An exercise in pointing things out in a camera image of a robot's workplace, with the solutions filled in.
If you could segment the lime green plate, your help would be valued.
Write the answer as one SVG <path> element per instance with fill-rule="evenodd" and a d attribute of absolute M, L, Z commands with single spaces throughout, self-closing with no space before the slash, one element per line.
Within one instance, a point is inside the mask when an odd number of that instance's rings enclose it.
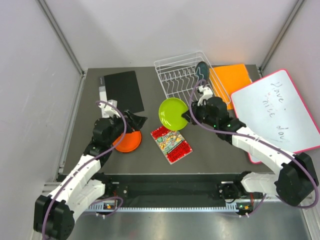
<path fill-rule="evenodd" d="M 158 109 L 158 117 L 161 124 L 171 131 L 180 131 L 188 121 L 182 114 L 188 111 L 188 106 L 179 98 L 170 97 L 164 100 Z"/>

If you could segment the orange plate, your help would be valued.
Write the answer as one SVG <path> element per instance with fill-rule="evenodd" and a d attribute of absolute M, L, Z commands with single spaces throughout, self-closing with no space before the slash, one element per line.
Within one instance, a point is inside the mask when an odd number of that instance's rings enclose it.
<path fill-rule="evenodd" d="M 113 145 L 116 146 L 115 149 L 121 153 L 133 152 L 142 142 L 142 134 L 140 131 L 126 133 L 123 140 L 120 142 L 121 137 L 122 135 L 113 142 Z"/>

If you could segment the white wire dish rack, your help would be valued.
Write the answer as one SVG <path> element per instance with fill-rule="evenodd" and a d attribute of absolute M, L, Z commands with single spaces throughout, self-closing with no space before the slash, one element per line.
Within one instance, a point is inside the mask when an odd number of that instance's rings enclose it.
<path fill-rule="evenodd" d="M 192 89 L 199 81 L 195 74 L 195 67 L 201 61 L 206 62 L 209 70 L 212 68 L 210 61 L 203 51 L 177 55 L 154 62 L 157 77 L 167 99 L 179 98 L 187 104 L 189 97 L 192 97 L 194 100 L 200 98 L 197 92 L 192 93 Z M 206 80 L 204 85 L 213 91 L 213 84 L 210 78 Z"/>

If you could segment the dark teal plate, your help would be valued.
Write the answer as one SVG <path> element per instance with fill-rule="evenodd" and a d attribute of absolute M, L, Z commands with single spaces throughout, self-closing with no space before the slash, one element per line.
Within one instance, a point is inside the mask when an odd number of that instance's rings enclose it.
<path fill-rule="evenodd" d="M 207 81 L 210 78 L 210 70 L 206 62 L 200 61 L 195 67 L 195 75 L 199 80 Z"/>

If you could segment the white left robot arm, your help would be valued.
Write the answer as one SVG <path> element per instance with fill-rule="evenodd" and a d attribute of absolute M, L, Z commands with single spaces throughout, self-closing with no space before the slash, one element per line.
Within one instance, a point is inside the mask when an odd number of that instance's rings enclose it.
<path fill-rule="evenodd" d="M 35 201 L 33 229 L 44 240 L 66 240 L 78 218 L 98 198 L 109 198 L 111 183 L 98 178 L 98 171 L 109 159 L 113 143 L 123 134 L 139 131 L 147 118 L 125 110 L 95 121 L 92 138 L 77 165 L 48 195 Z"/>

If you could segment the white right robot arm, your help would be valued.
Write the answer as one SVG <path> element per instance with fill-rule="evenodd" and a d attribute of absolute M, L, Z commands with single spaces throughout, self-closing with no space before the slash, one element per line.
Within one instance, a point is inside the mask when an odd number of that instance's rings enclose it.
<path fill-rule="evenodd" d="M 312 158 L 305 152 L 295 154 L 267 142 L 238 118 L 230 116 L 221 98 L 210 97 L 201 104 L 191 101 L 181 117 L 214 132 L 221 140 L 244 150 L 272 170 L 270 174 L 251 171 L 240 174 L 239 182 L 233 185 L 237 197 L 245 198 L 250 193 L 260 192 L 300 207 L 301 202 L 314 193 L 314 202 L 308 207 L 313 208 L 319 202 L 319 180 Z"/>

